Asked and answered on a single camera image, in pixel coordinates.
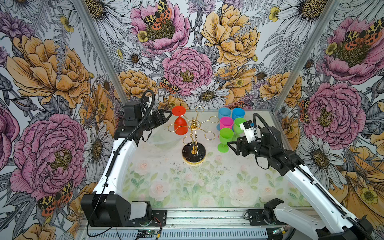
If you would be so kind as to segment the red wine glass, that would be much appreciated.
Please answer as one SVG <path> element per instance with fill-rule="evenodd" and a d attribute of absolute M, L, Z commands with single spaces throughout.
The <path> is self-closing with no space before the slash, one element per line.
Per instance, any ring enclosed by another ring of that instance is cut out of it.
<path fill-rule="evenodd" d="M 176 106 L 172 109 L 172 113 L 177 117 L 174 121 L 174 132 L 180 136 L 185 135 L 188 132 L 187 121 L 183 118 L 186 109 L 183 106 Z"/>

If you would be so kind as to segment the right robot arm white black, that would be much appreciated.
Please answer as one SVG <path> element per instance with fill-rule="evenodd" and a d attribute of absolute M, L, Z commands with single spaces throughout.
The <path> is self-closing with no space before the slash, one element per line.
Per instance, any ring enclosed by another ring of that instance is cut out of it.
<path fill-rule="evenodd" d="M 306 215 L 275 198 L 265 203 L 262 214 L 248 213 L 251 223 L 285 223 L 312 240 L 372 239 L 373 226 L 368 219 L 356 217 L 338 203 L 304 161 L 295 152 L 284 149 L 276 128 L 260 128 L 258 137 L 254 124 L 248 121 L 241 124 L 241 130 L 245 136 L 228 143 L 236 155 L 253 154 L 256 158 L 267 159 L 269 166 L 294 185 L 319 216 L 316 219 Z"/>

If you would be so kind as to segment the green wine glass front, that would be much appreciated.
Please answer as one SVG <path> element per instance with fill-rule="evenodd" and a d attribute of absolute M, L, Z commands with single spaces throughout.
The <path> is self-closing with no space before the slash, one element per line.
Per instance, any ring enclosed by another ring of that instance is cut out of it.
<path fill-rule="evenodd" d="M 241 129 L 241 124 L 245 123 L 246 120 L 244 118 L 236 118 L 234 120 L 234 132 L 238 135 L 242 134 L 244 131 Z"/>

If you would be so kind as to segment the pink wine glass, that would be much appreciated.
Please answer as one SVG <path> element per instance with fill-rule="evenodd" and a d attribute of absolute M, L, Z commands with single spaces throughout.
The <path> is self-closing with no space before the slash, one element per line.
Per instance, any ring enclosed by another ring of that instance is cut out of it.
<path fill-rule="evenodd" d="M 232 129 L 234 125 L 234 120 L 231 117 L 222 117 L 220 119 L 220 130 L 224 128 Z"/>

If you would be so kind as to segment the blue wine glass front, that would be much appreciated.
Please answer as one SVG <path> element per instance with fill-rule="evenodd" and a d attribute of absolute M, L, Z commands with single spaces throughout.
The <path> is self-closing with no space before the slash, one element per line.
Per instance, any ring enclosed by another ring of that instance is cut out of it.
<path fill-rule="evenodd" d="M 228 108 L 220 108 L 218 114 L 219 114 L 219 120 L 220 120 L 222 117 L 231 117 L 232 112 Z"/>

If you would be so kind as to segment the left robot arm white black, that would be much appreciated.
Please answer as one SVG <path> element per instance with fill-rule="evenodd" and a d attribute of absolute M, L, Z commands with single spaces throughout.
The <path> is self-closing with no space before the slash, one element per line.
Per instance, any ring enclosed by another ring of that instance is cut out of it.
<path fill-rule="evenodd" d="M 112 153 L 106 169 L 91 194 L 84 195 L 81 207 L 91 227 L 128 227 L 152 220 L 148 201 L 129 202 L 123 196 L 123 185 L 145 131 L 165 124 L 172 112 L 154 110 L 154 99 L 144 98 L 124 106 L 125 117 L 114 134 Z"/>

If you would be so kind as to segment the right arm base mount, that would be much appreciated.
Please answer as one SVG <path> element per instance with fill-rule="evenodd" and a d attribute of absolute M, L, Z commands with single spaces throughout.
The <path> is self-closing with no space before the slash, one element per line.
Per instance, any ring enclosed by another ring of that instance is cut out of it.
<path fill-rule="evenodd" d="M 243 215 L 244 220 L 248 221 L 251 226 L 283 226 L 285 223 L 278 220 L 267 221 L 262 209 L 249 209 Z"/>

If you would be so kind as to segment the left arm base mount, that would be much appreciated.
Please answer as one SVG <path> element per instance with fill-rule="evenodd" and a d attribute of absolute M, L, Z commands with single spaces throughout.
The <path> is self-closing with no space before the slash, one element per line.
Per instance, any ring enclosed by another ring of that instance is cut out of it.
<path fill-rule="evenodd" d="M 149 220 L 132 220 L 130 224 L 133 227 L 165 227 L 167 223 L 167 210 L 152 210 Z"/>

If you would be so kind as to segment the green wine glass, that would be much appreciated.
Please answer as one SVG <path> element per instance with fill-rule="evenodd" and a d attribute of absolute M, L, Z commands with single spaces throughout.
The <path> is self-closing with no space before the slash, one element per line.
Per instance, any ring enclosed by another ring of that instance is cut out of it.
<path fill-rule="evenodd" d="M 222 128 L 219 132 L 220 144 L 218 145 L 218 151 L 220 153 L 227 153 L 229 151 L 228 142 L 232 141 L 234 132 L 230 128 Z"/>
<path fill-rule="evenodd" d="M 234 132 L 238 135 L 242 134 L 244 131 L 241 129 L 241 124 L 245 123 L 246 120 L 244 118 L 236 118 L 234 120 Z"/>

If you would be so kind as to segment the blue wine glass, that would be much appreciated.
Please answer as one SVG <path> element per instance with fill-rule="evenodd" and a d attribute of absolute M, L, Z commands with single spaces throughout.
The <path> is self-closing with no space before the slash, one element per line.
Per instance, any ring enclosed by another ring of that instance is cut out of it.
<path fill-rule="evenodd" d="M 246 112 L 241 108 L 234 108 L 232 111 L 232 119 L 235 120 L 237 118 L 244 118 Z"/>
<path fill-rule="evenodd" d="M 231 117 L 232 112 L 228 108 L 220 108 L 218 114 L 219 114 L 219 120 L 220 120 L 222 117 Z"/>

